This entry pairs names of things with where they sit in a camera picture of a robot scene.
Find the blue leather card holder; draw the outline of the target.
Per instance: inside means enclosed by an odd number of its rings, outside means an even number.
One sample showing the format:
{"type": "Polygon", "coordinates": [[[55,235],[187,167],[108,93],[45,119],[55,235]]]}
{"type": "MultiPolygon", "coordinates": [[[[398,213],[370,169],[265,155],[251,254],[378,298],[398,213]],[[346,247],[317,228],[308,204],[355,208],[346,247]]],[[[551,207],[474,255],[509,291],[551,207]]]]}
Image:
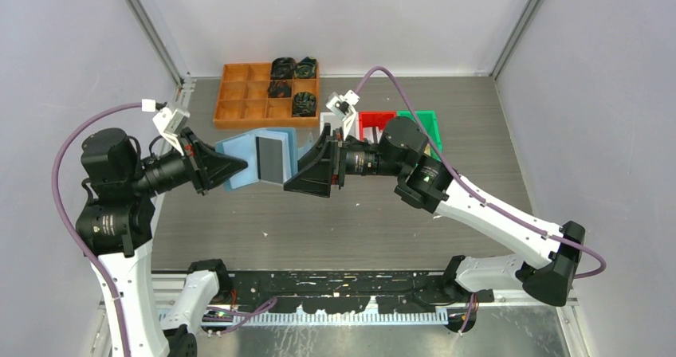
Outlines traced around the blue leather card holder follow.
{"type": "Polygon", "coordinates": [[[299,161],[312,144],[312,136],[301,142],[292,127],[258,128],[218,141],[218,153],[247,162],[247,167],[230,177],[224,188],[233,191],[258,182],[281,186],[298,173],[299,161]]]}

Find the dark grey credit card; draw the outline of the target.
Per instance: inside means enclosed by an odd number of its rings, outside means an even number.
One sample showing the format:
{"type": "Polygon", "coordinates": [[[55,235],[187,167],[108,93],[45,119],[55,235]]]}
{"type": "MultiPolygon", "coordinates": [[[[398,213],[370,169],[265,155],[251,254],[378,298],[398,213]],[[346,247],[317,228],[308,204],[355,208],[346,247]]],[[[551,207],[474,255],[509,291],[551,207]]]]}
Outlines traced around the dark grey credit card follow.
{"type": "Polygon", "coordinates": [[[284,142],[278,138],[256,138],[257,173],[262,182],[281,185],[285,180],[284,142]]]}

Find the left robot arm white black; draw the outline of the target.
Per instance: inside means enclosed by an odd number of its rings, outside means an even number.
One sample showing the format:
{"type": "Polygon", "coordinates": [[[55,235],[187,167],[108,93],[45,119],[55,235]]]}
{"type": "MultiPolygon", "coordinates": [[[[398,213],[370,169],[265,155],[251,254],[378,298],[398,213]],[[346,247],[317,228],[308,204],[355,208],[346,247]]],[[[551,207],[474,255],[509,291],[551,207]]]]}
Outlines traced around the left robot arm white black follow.
{"type": "Polygon", "coordinates": [[[246,168],[243,159],[217,153],[185,128],[179,147],[143,158],[136,139],[117,127],[82,144],[87,202],[76,231],[87,247],[108,310],[114,356],[194,356],[199,315],[233,291],[220,260],[190,266],[188,286],[160,321],[151,279],[152,199],[190,183],[205,194],[246,168]]]}

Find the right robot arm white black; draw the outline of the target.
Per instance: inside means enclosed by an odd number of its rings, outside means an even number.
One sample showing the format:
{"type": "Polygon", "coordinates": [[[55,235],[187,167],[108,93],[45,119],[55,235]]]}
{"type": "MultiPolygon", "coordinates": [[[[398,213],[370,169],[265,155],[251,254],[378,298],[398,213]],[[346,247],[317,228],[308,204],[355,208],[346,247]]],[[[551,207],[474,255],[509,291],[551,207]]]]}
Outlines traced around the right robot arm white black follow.
{"type": "Polygon", "coordinates": [[[428,137],[408,117],[389,120],[378,143],[344,137],[324,127],[299,162],[286,191],[327,198],[348,175],[392,176],[394,192],[414,209],[454,219],[511,250],[505,257],[452,257],[441,291],[452,302],[467,302],[490,289],[522,289],[541,303],[567,303],[576,275],[585,229],[569,221],[542,221],[495,197],[426,154],[428,137]]]}

